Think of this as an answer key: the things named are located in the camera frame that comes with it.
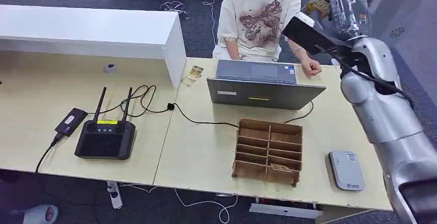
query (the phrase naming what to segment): wooden divider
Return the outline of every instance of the wooden divider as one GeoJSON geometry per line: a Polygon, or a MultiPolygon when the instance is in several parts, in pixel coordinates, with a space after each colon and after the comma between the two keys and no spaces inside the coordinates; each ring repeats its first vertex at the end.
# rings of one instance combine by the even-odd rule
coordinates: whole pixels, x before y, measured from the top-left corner
{"type": "Polygon", "coordinates": [[[233,177],[296,187],[302,169],[302,127],[241,119],[235,151],[233,177]]]}

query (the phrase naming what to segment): laptop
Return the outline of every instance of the laptop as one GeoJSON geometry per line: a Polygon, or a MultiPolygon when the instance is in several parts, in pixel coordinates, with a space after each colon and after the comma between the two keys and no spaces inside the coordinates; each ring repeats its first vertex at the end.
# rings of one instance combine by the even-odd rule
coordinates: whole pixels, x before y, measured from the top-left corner
{"type": "Polygon", "coordinates": [[[289,110],[301,109],[326,89],[296,84],[292,64],[231,60],[219,60],[216,78],[207,83],[215,104],[289,110]]]}

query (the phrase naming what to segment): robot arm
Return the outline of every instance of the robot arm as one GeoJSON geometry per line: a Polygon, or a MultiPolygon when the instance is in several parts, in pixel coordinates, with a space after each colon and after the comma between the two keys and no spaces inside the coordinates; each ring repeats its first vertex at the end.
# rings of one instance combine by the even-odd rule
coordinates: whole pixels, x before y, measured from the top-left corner
{"type": "Polygon", "coordinates": [[[327,1],[333,37],[307,25],[302,14],[283,33],[307,51],[329,53],[340,62],[342,93],[374,145],[399,220],[437,223],[437,152],[401,89],[391,51],[369,37],[365,1],[327,1]]]}

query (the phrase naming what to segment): white desk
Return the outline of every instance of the white desk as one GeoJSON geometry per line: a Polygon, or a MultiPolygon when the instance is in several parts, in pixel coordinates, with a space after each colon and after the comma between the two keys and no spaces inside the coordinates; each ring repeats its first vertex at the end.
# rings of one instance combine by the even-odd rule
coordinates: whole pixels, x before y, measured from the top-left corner
{"type": "Polygon", "coordinates": [[[0,50],[163,59],[179,87],[185,47],[177,12],[0,5],[0,50]]]}

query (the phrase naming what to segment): graphic print on t-shirt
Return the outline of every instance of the graphic print on t-shirt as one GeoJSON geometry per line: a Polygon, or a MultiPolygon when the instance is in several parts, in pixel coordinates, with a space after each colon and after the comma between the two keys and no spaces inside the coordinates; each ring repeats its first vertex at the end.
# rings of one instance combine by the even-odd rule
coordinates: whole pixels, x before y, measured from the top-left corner
{"type": "Polygon", "coordinates": [[[278,42],[280,37],[280,14],[282,5],[274,0],[268,4],[257,16],[243,15],[240,22],[246,28],[244,37],[254,43],[257,47],[262,47],[269,41],[278,42]]]}

